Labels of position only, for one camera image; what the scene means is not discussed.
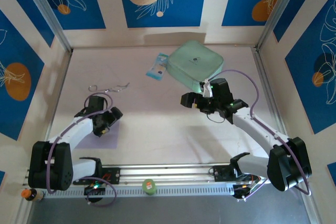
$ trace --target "white table surface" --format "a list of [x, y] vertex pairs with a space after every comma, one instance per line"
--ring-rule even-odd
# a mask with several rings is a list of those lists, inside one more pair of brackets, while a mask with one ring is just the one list
[[[99, 157], [103, 164], [183, 164], [228, 162], [242, 152], [266, 156], [264, 150], [245, 132], [228, 122], [217, 124], [196, 109], [180, 105], [181, 95], [190, 89], [165, 73], [161, 81], [147, 77], [157, 55], [171, 54], [177, 47], [133, 47], [114, 49], [75, 49], [61, 92], [50, 137], [62, 131], [83, 108], [90, 95], [88, 87], [124, 85], [127, 89], [110, 93], [114, 106], [124, 116], [120, 120], [116, 149], [76, 149], [73, 158]], [[224, 58], [224, 69], [249, 74], [260, 89], [255, 112], [275, 126], [249, 47], [209, 46]], [[255, 100], [253, 85], [236, 73], [222, 75], [235, 99], [249, 105]], [[220, 121], [218, 115], [212, 119]]]

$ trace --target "mint green pouch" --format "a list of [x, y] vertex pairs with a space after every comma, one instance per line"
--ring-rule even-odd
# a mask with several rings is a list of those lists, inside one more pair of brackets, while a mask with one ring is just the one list
[[190, 40], [168, 58], [167, 71], [196, 93], [200, 82], [218, 74], [224, 65], [223, 57], [196, 40]]

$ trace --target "blue packet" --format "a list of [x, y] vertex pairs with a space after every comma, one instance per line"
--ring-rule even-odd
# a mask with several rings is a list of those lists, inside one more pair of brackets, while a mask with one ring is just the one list
[[147, 71], [146, 75], [155, 80], [161, 81], [163, 74], [167, 69], [168, 55], [159, 54], [154, 62], [154, 65]]

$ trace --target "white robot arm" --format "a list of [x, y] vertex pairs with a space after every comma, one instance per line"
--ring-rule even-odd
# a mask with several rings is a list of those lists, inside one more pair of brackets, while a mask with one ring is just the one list
[[[72, 123], [49, 141], [34, 144], [30, 159], [28, 184], [32, 188], [66, 190], [73, 181], [86, 176], [101, 178], [100, 159], [83, 157], [72, 161], [71, 153], [81, 140], [94, 133], [100, 137], [123, 115], [116, 107], [104, 110], [105, 98], [90, 96], [88, 106], [75, 115]], [[51, 163], [47, 176], [47, 163]]]
[[304, 141], [298, 137], [291, 139], [277, 132], [255, 114], [251, 114], [251, 109], [244, 101], [233, 99], [224, 78], [215, 79], [210, 84], [212, 97], [187, 93], [181, 97], [181, 105], [187, 108], [196, 107], [205, 114], [218, 112], [222, 118], [250, 135], [269, 156], [264, 158], [241, 153], [231, 158], [230, 169], [214, 168], [216, 177], [232, 178], [232, 174], [236, 177], [241, 174], [257, 175], [268, 178], [280, 191], [306, 181], [312, 172]]

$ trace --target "gray floor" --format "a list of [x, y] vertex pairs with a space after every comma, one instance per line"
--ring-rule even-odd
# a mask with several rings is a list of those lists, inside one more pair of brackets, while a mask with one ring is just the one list
[[265, 185], [247, 202], [237, 202], [232, 196], [141, 197], [119, 198], [112, 207], [97, 208], [88, 206], [84, 199], [44, 199], [33, 204], [28, 223], [303, 224], [310, 221], [295, 189], [279, 192], [272, 185]]

